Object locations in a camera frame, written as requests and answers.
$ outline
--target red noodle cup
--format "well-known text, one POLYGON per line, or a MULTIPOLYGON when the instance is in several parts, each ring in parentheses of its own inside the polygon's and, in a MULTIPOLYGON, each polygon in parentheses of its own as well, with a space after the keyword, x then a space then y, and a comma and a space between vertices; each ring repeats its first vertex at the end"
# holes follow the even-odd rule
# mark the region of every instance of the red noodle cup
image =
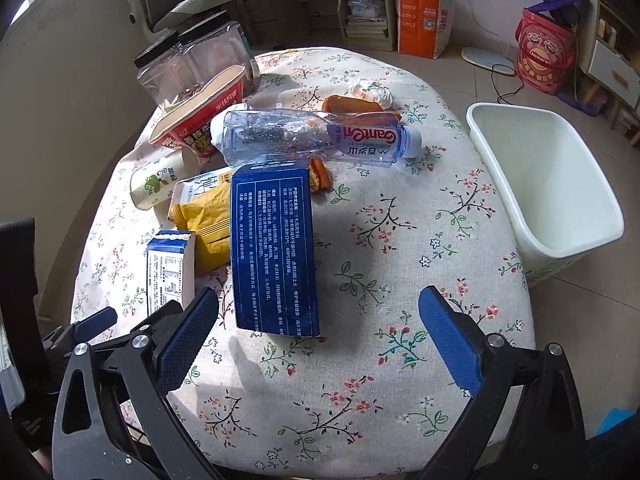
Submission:
POLYGON ((242 101, 244 66, 233 65, 209 81, 202 90, 179 104, 156 124, 149 143, 176 149, 191 148, 200 158, 218 152, 211 144, 213 116, 242 101))

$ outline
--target yellow snack package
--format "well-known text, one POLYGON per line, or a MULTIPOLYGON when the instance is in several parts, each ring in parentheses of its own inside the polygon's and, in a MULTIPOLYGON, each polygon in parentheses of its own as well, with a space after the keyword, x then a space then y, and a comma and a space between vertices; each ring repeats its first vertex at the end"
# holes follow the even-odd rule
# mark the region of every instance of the yellow snack package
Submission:
POLYGON ((231 184, 223 179, 185 204, 171 209, 176 227, 194 231, 195 275, 201 276, 226 264, 231 258, 229 245, 231 184))

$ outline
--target orange paper bag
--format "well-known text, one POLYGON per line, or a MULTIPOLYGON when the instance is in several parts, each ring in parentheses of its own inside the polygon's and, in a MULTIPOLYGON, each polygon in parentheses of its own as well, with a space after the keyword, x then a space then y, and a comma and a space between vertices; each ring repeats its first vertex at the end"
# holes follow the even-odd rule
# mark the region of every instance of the orange paper bag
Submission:
POLYGON ((449 44, 456 0, 396 0, 398 52, 436 59, 449 44))

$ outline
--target white tissue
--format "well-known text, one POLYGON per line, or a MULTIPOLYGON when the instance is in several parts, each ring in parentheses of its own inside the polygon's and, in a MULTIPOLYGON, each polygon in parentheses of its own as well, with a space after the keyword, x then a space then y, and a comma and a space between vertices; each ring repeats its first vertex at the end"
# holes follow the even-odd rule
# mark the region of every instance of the white tissue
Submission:
POLYGON ((355 98, 378 103, 383 110, 391 108, 394 104, 392 93, 370 79, 360 79, 355 82, 349 88, 349 92, 355 98))

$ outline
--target plastic water bottle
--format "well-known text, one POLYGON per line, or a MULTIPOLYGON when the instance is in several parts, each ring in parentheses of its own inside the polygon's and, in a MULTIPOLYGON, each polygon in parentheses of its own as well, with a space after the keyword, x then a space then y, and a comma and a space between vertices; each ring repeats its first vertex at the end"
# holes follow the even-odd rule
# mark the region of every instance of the plastic water bottle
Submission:
POLYGON ((420 131, 390 112, 232 110, 224 118, 222 153, 230 166, 315 156, 389 167, 417 156, 421 144, 420 131))

